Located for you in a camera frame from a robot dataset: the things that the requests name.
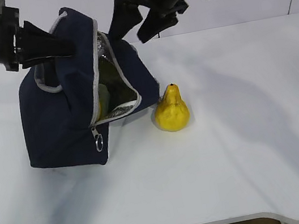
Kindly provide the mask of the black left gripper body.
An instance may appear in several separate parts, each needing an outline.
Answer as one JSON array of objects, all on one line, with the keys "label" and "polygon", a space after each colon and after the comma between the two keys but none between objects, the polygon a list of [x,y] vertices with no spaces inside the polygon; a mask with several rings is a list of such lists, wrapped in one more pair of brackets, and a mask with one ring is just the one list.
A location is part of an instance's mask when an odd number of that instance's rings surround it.
[{"label": "black left gripper body", "polygon": [[7,71],[19,71],[19,60],[16,53],[16,34],[20,28],[19,9],[2,7],[0,14],[0,64]]}]

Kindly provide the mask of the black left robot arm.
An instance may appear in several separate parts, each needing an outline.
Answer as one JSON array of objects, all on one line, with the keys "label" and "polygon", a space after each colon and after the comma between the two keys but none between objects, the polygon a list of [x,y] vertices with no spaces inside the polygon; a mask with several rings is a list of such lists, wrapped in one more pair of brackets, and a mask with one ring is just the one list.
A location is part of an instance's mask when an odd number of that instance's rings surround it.
[{"label": "black left robot arm", "polygon": [[5,3],[0,0],[0,64],[7,71],[16,72],[56,57],[74,55],[72,41],[60,39],[28,21],[19,25],[19,9]]}]

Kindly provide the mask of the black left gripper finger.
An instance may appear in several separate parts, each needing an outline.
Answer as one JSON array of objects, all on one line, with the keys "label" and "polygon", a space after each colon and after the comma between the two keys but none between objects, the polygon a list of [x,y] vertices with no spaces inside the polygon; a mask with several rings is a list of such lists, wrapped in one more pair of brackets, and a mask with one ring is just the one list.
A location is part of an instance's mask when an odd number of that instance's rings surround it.
[{"label": "black left gripper finger", "polygon": [[75,54],[75,47],[72,43],[62,43],[51,47],[28,50],[18,54],[19,63],[23,69],[49,62],[54,58],[71,57]]},{"label": "black left gripper finger", "polygon": [[70,40],[45,32],[31,22],[24,21],[23,24],[19,32],[24,57],[74,49]]}]

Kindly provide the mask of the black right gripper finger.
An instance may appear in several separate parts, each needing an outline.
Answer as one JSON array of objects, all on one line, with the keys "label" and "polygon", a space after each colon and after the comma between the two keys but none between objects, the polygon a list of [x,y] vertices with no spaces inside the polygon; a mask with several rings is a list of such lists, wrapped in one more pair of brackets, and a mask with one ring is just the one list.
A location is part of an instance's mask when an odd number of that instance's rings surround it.
[{"label": "black right gripper finger", "polygon": [[156,11],[150,10],[144,22],[140,26],[137,36],[141,43],[147,43],[158,33],[175,26],[178,23],[176,12],[162,16]]},{"label": "black right gripper finger", "polygon": [[112,17],[108,34],[115,40],[122,39],[143,20],[137,5],[122,2],[114,3]]}]

